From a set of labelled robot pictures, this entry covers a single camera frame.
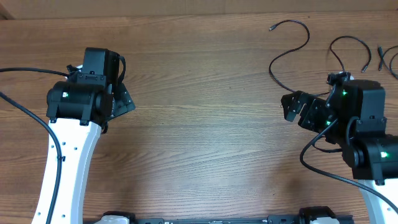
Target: beige wall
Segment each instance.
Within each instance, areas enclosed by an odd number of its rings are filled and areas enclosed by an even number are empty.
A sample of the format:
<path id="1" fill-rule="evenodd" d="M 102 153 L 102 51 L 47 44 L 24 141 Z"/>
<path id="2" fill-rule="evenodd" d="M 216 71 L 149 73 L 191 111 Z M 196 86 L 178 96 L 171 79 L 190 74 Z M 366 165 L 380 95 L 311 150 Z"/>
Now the beige wall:
<path id="1" fill-rule="evenodd" d="M 8 12 L 6 17 L 15 19 L 398 9 L 397 0 L 0 0 L 0 3 Z"/>

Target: green led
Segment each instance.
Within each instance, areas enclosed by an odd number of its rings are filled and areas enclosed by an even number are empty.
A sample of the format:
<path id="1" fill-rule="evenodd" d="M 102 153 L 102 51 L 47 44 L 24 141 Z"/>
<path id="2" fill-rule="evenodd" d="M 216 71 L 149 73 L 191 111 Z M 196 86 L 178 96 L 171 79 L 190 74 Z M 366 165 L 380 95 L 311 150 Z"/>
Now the green led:
<path id="1" fill-rule="evenodd" d="M 386 152 L 380 152 L 382 158 L 387 158 L 389 155 Z"/>

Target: wooden table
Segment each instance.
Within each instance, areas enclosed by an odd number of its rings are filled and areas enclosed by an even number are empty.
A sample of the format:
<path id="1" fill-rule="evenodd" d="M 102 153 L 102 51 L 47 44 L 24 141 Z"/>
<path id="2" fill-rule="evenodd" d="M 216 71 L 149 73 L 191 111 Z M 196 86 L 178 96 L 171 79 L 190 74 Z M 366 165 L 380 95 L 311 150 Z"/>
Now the wooden table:
<path id="1" fill-rule="evenodd" d="M 359 190 L 304 168 L 299 153 L 315 133 L 284 120 L 280 98 L 288 91 L 322 92 L 328 72 L 341 67 L 334 45 L 356 78 L 377 80 L 387 91 L 387 132 L 398 134 L 398 80 L 378 71 L 376 47 L 398 44 L 398 12 L 245 14 L 0 21 L 0 67 L 66 71 L 83 61 L 85 47 L 125 56 L 124 82 L 137 109 L 109 125 L 91 162 L 84 217 L 107 210 L 137 217 L 260 217 L 328 205 L 368 223 Z M 46 94 L 63 77 L 29 72 L 0 75 L 0 90 L 47 120 Z M 0 102 L 0 223 L 30 223 L 39 199 L 48 136 L 24 113 Z M 351 177 L 339 154 L 309 150 L 316 167 Z"/>

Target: black cable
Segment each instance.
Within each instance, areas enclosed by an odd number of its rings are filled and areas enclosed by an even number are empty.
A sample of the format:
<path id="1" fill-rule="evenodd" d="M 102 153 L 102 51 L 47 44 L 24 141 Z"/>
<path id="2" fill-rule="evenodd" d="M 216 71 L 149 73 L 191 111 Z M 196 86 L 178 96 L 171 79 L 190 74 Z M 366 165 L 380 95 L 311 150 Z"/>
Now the black cable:
<path id="1" fill-rule="evenodd" d="M 42 72 L 42 73 L 50 73 L 50 74 L 62 75 L 64 77 L 69 77 L 68 74 L 63 72 L 57 72 L 53 70 L 40 69 L 40 68 L 0 68 L 0 72 L 15 72 L 15 71 Z"/>
<path id="2" fill-rule="evenodd" d="M 385 201 L 385 202 L 386 202 L 392 209 L 394 209 L 394 211 L 398 214 L 398 207 L 396 207 L 388 198 L 386 198 L 385 196 L 383 196 L 383 195 L 380 194 L 379 192 L 373 190 L 372 188 L 370 188 L 370 187 L 368 187 L 368 186 L 365 186 L 365 185 L 363 185 L 363 184 L 357 183 L 357 182 L 355 182 L 355 181 L 353 181 L 353 180 L 350 180 L 350 179 L 347 179 L 347 178 L 344 178 L 344 177 L 340 177 L 340 176 L 338 176 L 338 175 L 331 174 L 331 173 L 329 173 L 329 172 L 325 172 L 325 171 L 323 171 L 323 170 L 314 168 L 314 167 L 308 165 L 308 164 L 304 161 L 304 154 L 305 154 L 305 152 L 307 151 L 307 149 L 308 149 L 311 145 L 315 144 L 316 141 L 319 140 L 326 132 L 328 132 L 329 129 L 331 129 L 335 124 L 337 124 L 337 122 L 338 122 L 338 120 L 335 119 L 327 128 L 325 128 L 325 130 L 323 130 L 321 133 L 319 133 L 317 136 L 315 136 L 315 138 L 313 138 L 313 139 L 303 148 L 302 152 L 300 153 L 300 162 L 303 164 L 303 166 L 305 166 L 305 167 L 308 168 L 309 170 L 312 170 L 312 171 L 314 171 L 314 172 L 316 172 L 316 173 L 318 173 L 318 174 L 325 175 L 325 176 L 327 176 L 327 177 L 330 177 L 330 178 L 333 178 L 333 179 L 336 179 L 336 180 L 340 180 L 340 181 L 342 181 L 342 182 L 345 182 L 345 183 L 347 183 L 347 184 L 351 184 L 351 185 L 353 185 L 353 186 L 356 186 L 356 187 L 359 187 L 359 188 L 361 188 L 361 189 L 363 189 L 363 190 L 366 190 L 366 191 L 368 191 L 369 193 L 374 194 L 375 196 L 379 197 L 381 200 Z"/>
<path id="3" fill-rule="evenodd" d="M 14 100 L 10 99 L 8 96 L 6 96 L 3 92 L 0 91 L 0 97 L 6 100 L 8 103 L 10 103 L 12 106 L 15 106 L 16 108 L 20 109 L 23 111 L 25 114 L 28 114 L 31 118 L 33 118 L 35 121 L 37 121 L 39 124 L 41 124 L 45 130 L 50 134 L 52 140 L 54 141 L 55 148 L 57 149 L 57 158 L 58 158 L 58 163 L 57 163 L 57 176 L 55 178 L 55 186 L 54 186 L 54 192 L 52 195 L 51 199 L 51 204 L 50 204 L 50 209 L 49 209 L 49 214 L 47 215 L 47 221 L 46 224 L 51 223 L 51 218 L 52 214 L 54 212 L 54 206 L 55 202 L 57 201 L 57 195 L 58 195 L 58 189 L 60 186 L 60 180 L 61 180 L 61 168 L 62 168 L 62 152 L 61 152 L 61 145 L 54 134 L 54 132 L 51 130 L 51 128 L 42 120 L 40 119 L 36 114 L 33 114 L 31 111 L 28 109 L 24 108 L 22 105 L 19 103 L 15 102 Z"/>
<path id="4" fill-rule="evenodd" d="M 335 57 L 336 57 L 337 60 L 339 61 L 340 65 L 341 65 L 341 68 L 343 69 L 343 72 L 346 71 L 345 68 L 344 68 L 343 62 L 342 62 L 342 61 L 340 60 L 340 58 L 337 56 L 337 54 L 335 53 L 335 51 L 331 48 L 331 46 L 332 46 L 337 40 L 340 40 L 340 39 L 342 39 L 342 38 L 351 38 L 351 39 L 357 40 L 357 41 L 359 41 L 361 44 L 363 44 L 363 45 L 366 47 L 366 50 L 368 50 L 369 60 L 368 60 L 368 62 L 366 62 L 365 66 L 364 66 L 364 67 L 362 68 L 362 70 L 361 70 L 361 72 L 365 72 L 366 69 L 368 68 L 369 64 L 371 63 L 371 60 L 372 60 L 372 52 L 371 52 L 371 49 L 368 47 L 368 45 L 367 45 L 363 40 L 360 40 L 360 39 L 358 39 L 357 37 L 353 37 L 353 36 L 350 36 L 350 35 L 344 35 L 344 36 L 341 36 L 341 37 L 337 37 L 337 38 L 334 39 L 334 40 L 330 43 L 330 45 L 329 45 L 329 50 L 335 55 Z"/>
<path id="5" fill-rule="evenodd" d="M 379 56 L 380 56 L 379 70 L 382 69 L 382 66 L 384 64 L 384 66 L 386 66 L 386 68 L 390 71 L 391 75 L 394 76 L 396 79 L 398 79 L 398 74 L 396 74 L 394 71 L 392 71 L 392 61 L 397 56 L 398 53 L 395 54 L 394 56 L 392 56 L 392 58 L 390 60 L 390 66 L 389 67 L 387 66 L 386 62 L 384 61 L 384 56 L 386 56 L 387 52 L 390 51 L 391 49 L 394 49 L 394 48 L 398 48 L 398 45 L 390 47 L 384 53 L 383 53 L 381 47 L 377 48 L 377 51 L 379 52 Z"/>
<path id="6" fill-rule="evenodd" d="M 312 144 L 312 147 L 314 147 L 315 149 L 318 149 L 321 152 L 326 152 L 326 153 L 343 152 L 343 149 L 321 149 L 319 147 L 316 147 L 315 143 Z"/>
<path id="7" fill-rule="evenodd" d="M 352 116 L 352 117 L 348 120 L 347 128 L 346 128 L 346 144 L 347 144 L 347 145 L 350 145 L 350 144 L 351 144 L 350 141 L 349 141 L 349 130 L 351 129 L 351 125 L 353 125 L 353 122 L 354 122 L 355 120 L 357 120 L 357 119 L 359 119 L 359 117 L 357 117 L 357 116 Z"/>
<path id="8" fill-rule="evenodd" d="M 271 61 L 271 63 L 269 64 L 268 72 L 269 72 L 269 75 L 275 80 L 276 83 L 278 83 L 279 86 L 281 86 L 282 88 L 284 88 L 284 89 L 286 89 L 286 90 L 288 90 L 288 91 L 295 92 L 295 90 L 293 90 L 293 89 L 291 89 L 291 88 L 285 86 L 282 82 L 280 82 L 280 81 L 275 77 L 275 75 L 273 74 L 273 72 L 272 72 L 272 70 L 271 70 L 271 66 L 272 66 L 272 64 L 273 64 L 278 58 L 280 58 L 281 56 L 284 56 L 284 55 L 286 55 L 286 54 L 288 54 L 288 53 L 291 53 L 291 52 L 295 52 L 296 50 L 300 50 L 302 47 L 306 46 L 306 44 L 307 44 L 308 41 L 310 40 L 310 30 L 308 29 L 308 27 L 307 27 L 303 22 L 300 22 L 300 21 L 297 21 L 297 20 L 288 19 L 288 20 L 285 20 L 285 21 L 282 21 L 282 22 L 278 22 L 277 24 L 273 25 L 272 27 L 269 28 L 269 31 L 274 30 L 277 26 L 279 26 L 279 25 L 281 25 L 281 24 L 283 24 L 283 23 L 285 23 L 285 22 L 295 22 L 295 23 L 300 24 L 301 26 L 303 26 L 303 27 L 305 28 L 305 30 L 307 31 L 307 40 L 306 40 L 305 43 L 304 43 L 303 45 L 301 45 L 300 47 L 297 47 L 297 48 L 295 48 L 295 49 L 288 50 L 288 51 L 286 51 L 286 52 L 284 52 L 284 53 L 278 55 L 276 58 L 274 58 L 274 59 Z M 329 92 L 327 92 L 327 93 L 317 93 L 317 94 L 311 94 L 311 95 L 314 95 L 314 96 L 322 96 L 322 95 L 326 95 L 326 94 L 329 94 Z"/>

